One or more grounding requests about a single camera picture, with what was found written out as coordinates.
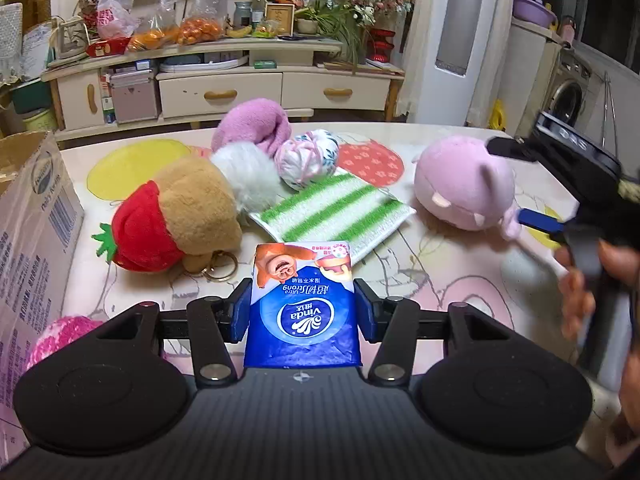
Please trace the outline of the right hand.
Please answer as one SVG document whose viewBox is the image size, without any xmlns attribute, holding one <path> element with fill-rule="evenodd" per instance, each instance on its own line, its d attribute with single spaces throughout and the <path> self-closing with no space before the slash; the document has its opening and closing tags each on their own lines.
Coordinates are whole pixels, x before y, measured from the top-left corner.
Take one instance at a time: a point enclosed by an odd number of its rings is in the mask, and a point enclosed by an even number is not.
<svg viewBox="0 0 640 480">
<path fill-rule="evenodd" d="M 572 265 L 570 251 L 563 246 L 554 253 L 555 260 L 567 270 L 559 280 L 563 297 L 562 333 L 575 339 L 582 320 L 596 308 L 593 294 L 585 289 L 584 274 Z M 628 286 L 639 285 L 639 253 L 628 247 L 599 243 L 599 258 L 604 270 Z M 639 435 L 639 344 L 629 352 L 625 373 L 620 384 L 620 407 L 623 418 L 635 437 Z"/>
</svg>

